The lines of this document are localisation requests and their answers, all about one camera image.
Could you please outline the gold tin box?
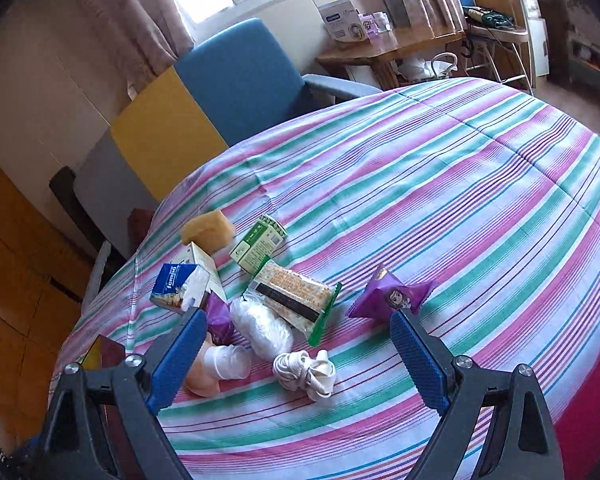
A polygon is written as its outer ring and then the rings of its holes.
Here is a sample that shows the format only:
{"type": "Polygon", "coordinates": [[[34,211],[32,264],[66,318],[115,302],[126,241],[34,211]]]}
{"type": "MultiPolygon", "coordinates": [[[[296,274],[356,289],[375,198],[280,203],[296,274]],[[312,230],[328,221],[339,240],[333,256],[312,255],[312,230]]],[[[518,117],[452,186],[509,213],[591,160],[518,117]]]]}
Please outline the gold tin box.
{"type": "Polygon", "coordinates": [[[120,364],[125,358],[125,348],[104,335],[98,335],[81,361],[84,370],[102,370],[120,364]]]}

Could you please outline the cracker packet green edge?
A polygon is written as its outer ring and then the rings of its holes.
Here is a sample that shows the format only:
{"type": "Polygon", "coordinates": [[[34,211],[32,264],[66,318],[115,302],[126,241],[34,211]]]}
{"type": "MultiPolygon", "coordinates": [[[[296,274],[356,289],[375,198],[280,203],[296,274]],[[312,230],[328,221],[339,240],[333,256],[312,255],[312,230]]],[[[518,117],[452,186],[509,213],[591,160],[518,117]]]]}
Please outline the cracker packet green edge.
{"type": "Polygon", "coordinates": [[[245,296],[273,310],[302,333],[311,347],[317,347],[341,289],[339,282],[325,284],[266,258],[247,286],[245,296]]]}

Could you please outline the striped bedspread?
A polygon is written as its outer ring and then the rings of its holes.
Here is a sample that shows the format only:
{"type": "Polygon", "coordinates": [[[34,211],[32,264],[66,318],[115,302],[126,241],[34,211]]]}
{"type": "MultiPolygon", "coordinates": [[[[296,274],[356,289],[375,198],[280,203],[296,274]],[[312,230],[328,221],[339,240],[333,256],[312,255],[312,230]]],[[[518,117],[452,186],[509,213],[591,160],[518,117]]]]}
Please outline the striped bedspread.
{"type": "Polygon", "coordinates": [[[267,214],[277,263],[340,285],[322,403],[265,362],[211,400],[181,392],[160,422],[197,479],[401,479],[437,425],[385,325],[347,310],[378,266],[434,282],[420,318],[452,352],[532,366],[566,474],[600,458],[600,136],[555,107],[475,78],[347,102],[262,132],[182,181],[143,244],[81,316],[59,362],[100,335],[143,352],[174,315],[149,299],[190,218],[239,232],[267,214]]]}

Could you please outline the peach silicone bottle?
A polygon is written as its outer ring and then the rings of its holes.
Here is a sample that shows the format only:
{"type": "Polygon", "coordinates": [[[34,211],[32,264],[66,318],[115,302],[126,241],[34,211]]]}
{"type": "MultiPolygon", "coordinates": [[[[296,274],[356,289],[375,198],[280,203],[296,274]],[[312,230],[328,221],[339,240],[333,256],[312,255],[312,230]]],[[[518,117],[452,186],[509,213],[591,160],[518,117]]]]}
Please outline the peach silicone bottle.
{"type": "Polygon", "coordinates": [[[243,346],[217,346],[208,334],[184,380],[185,388],[195,396],[217,396],[220,382],[242,380],[249,376],[251,354],[243,346]]]}

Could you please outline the floral curtain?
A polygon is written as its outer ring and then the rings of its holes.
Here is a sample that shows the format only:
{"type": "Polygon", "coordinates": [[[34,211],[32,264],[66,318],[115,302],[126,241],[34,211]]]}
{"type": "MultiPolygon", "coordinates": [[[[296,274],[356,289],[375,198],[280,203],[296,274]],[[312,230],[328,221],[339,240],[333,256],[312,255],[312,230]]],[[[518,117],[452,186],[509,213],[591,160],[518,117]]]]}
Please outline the floral curtain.
{"type": "Polygon", "coordinates": [[[175,0],[80,0],[130,96],[194,47],[175,0]]]}

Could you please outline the yellow sponge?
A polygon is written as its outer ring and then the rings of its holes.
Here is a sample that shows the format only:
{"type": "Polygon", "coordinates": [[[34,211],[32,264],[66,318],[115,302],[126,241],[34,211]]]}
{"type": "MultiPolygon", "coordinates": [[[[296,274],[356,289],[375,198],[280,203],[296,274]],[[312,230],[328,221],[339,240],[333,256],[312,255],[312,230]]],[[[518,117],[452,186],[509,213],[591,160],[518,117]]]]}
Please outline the yellow sponge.
{"type": "Polygon", "coordinates": [[[228,246],[236,234],[234,224],[219,209],[187,220],[181,228],[183,245],[194,243],[208,255],[228,246]]]}

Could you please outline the black rolled mat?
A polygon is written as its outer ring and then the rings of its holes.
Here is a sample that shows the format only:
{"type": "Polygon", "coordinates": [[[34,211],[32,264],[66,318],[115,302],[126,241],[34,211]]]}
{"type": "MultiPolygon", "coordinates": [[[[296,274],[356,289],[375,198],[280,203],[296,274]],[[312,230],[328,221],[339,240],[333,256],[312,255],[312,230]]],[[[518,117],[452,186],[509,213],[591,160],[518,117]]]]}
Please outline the black rolled mat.
{"type": "Polygon", "coordinates": [[[126,263],[129,249],[123,240],[122,209],[114,200],[116,189],[107,171],[95,165],[87,165],[79,172],[63,166],[48,187],[96,252],[105,242],[110,243],[105,269],[115,274],[126,263]]]}

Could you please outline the dark red cushion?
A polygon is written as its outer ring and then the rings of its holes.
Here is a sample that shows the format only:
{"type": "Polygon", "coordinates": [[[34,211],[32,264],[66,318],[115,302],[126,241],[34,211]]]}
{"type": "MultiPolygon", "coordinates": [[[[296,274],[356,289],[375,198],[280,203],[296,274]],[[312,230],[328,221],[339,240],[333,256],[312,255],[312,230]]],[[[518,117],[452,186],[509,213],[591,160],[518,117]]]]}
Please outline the dark red cushion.
{"type": "Polygon", "coordinates": [[[134,208],[128,217],[130,251],[136,252],[148,234],[155,211],[134,208]]]}

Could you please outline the green medicine box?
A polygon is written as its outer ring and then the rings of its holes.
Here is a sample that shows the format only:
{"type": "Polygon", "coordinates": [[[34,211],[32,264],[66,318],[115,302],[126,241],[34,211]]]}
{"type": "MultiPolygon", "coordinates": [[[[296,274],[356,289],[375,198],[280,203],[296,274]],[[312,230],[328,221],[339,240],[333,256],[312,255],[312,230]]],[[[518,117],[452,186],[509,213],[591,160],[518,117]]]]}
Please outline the green medicine box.
{"type": "Polygon", "coordinates": [[[287,237],[287,231],[275,219],[261,214],[230,251],[230,258],[250,275],[257,274],[266,260],[287,237]]]}

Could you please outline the white appliance box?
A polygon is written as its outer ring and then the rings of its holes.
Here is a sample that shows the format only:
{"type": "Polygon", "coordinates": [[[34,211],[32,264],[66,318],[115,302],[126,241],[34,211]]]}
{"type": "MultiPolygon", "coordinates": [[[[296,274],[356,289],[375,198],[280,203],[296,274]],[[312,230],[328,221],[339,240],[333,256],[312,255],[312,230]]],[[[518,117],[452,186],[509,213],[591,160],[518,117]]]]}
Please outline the white appliance box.
{"type": "Polygon", "coordinates": [[[367,39],[366,31],[350,0],[336,0],[318,7],[318,12],[332,39],[343,44],[355,44],[367,39]]]}

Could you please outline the wooden wardrobe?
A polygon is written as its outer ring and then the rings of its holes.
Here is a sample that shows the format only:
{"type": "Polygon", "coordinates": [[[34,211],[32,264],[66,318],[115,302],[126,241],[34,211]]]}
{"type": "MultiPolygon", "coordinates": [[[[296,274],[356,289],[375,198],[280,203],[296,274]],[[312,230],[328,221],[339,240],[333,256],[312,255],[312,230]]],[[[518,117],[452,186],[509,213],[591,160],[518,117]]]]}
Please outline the wooden wardrobe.
{"type": "Polygon", "coordinates": [[[0,167],[0,445],[42,427],[62,344],[80,316],[91,261],[0,167]]]}

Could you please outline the beige medicine box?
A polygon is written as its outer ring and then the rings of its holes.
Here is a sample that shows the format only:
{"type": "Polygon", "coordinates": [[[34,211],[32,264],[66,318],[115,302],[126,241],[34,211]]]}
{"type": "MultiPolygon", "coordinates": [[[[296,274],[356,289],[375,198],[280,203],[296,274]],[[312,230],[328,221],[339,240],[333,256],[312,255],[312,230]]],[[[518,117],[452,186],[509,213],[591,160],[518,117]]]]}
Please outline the beige medicine box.
{"type": "Polygon", "coordinates": [[[210,255],[195,243],[183,245],[171,258],[170,263],[196,264],[209,273],[208,289],[223,301],[226,300],[218,269],[210,255]]]}

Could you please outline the purple snack packet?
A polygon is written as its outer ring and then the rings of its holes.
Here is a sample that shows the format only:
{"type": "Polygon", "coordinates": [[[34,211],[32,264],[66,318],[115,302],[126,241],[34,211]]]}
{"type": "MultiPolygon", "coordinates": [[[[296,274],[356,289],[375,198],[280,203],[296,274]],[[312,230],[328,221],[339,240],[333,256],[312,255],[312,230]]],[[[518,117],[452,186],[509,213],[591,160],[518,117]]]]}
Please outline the purple snack packet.
{"type": "Polygon", "coordinates": [[[208,332],[217,346],[227,346],[234,337],[235,326],[230,317],[230,307],[215,292],[209,292],[204,312],[208,332]]]}
{"type": "Polygon", "coordinates": [[[362,294],[347,310],[347,317],[388,324],[393,312],[402,308],[419,316],[422,305],[436,287],[435,281],[404,284],[386,266],[378,264],[362,294]]]}

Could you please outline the white kettle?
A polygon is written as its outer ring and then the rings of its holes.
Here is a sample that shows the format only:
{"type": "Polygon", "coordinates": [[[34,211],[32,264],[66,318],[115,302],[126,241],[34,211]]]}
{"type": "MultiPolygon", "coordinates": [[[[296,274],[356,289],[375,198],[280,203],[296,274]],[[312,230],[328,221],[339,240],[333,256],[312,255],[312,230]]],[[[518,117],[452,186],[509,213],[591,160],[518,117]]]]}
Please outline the white kettle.
{"type": "Polygon", "coordinates": [[[441,52],[431,60],[404,58],[399,74],[407,81],[425,81],[448,78],[458,69],[458,58],[452,52],[441,52]]]}

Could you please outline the metal frame chair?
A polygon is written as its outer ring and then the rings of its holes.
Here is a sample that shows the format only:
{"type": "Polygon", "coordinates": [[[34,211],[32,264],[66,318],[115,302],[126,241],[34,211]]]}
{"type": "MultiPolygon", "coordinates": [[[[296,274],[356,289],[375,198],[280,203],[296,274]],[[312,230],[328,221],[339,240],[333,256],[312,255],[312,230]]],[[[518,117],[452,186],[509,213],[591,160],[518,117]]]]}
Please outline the metal frame chair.
{"type": "Polygon", "coordinates": [[[466,39],[482,57],[480,63],[472,62],[467,69],[484,68],[499,84],[519,86],[532,96],[527,29],[519,27],[511,16],[483,6],[464,6],[463,11],[466,39]]]}

